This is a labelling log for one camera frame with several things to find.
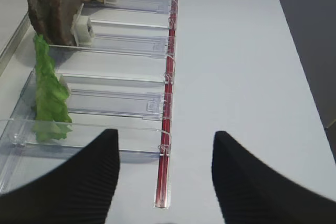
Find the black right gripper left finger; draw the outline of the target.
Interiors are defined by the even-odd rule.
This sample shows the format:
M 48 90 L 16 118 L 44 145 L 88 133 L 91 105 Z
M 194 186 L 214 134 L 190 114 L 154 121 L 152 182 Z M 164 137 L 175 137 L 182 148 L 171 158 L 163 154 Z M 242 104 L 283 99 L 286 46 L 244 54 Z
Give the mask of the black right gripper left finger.
M 119 135 L 102 131 L 66 162 L 1 196 L 1 223 L 105 223 L 120 172 Z

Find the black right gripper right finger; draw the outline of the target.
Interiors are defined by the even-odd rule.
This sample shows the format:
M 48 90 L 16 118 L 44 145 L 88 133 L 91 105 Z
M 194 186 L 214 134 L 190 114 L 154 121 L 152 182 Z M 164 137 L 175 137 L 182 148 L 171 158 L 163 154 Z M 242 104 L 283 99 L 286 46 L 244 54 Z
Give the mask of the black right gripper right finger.
M 225 223 L 335 223 L 335 201 L 289 180 L 217 131 L 212 181 Z

